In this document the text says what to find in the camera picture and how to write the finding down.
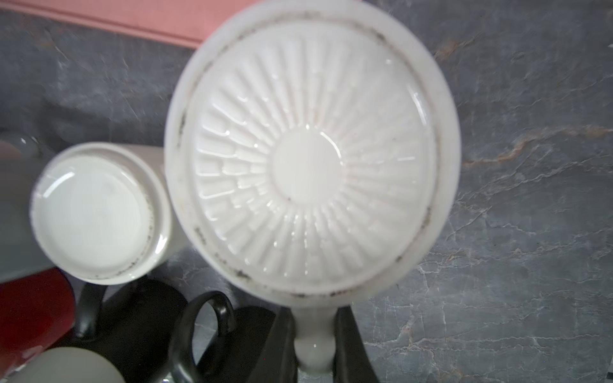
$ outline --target gray marble surface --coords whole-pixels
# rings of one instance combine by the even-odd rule
[[[613,354],[613,1],[380,0],[436,57],[463,139],[457,201],[419,266],[355,303],[381,382],[602,382]],[[162,145],[191,51],[0,12],[0,127],[48,152]],[[192,249],[154,275],[223,281]],[[197,352],[214,319],[203,311]],[[329,382],[330,376],[300,377]]]

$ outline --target red mug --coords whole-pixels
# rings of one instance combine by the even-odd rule
[[[75,300],[57,268],[0,284],[0,378],[72,328]]]

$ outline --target white ceramic object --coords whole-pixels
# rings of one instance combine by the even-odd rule
[[[84,281],[143,276],[189,241],[170,206],[162,148],[84,143],[57,155],[32,192],[36,240]]]
[[[9,378],[9,383],[125,383],[103,356],[76,347],[50,349]]]
[[[389,287],[427,253],[460,169],[436,62],[353,0],[269,1],[224,24],[181,75],[164,150],[188,237],[235,285],[295,308],[312,371],[334,355],[325,308]]]

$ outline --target white mug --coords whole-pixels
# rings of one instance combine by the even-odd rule
[[[30,220],[57,266],[96,284],[139,278],[189,244],[154,146],[93,142],[63,151],[32,192]]]
[[[50,349],[9,378],[10,383],[125,383],[103,356],[77,347]]]
[[[267,1],[223,24],[181,75],[164,152],[187,236],[232,284],[292,308],[307,371],[332,366],[337,307],[428,252],[460,170],[436,62],[354,0]]]

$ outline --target pink tray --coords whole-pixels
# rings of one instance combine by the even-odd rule
[[[0,8],[197,48],[259,0],[0,0]]]

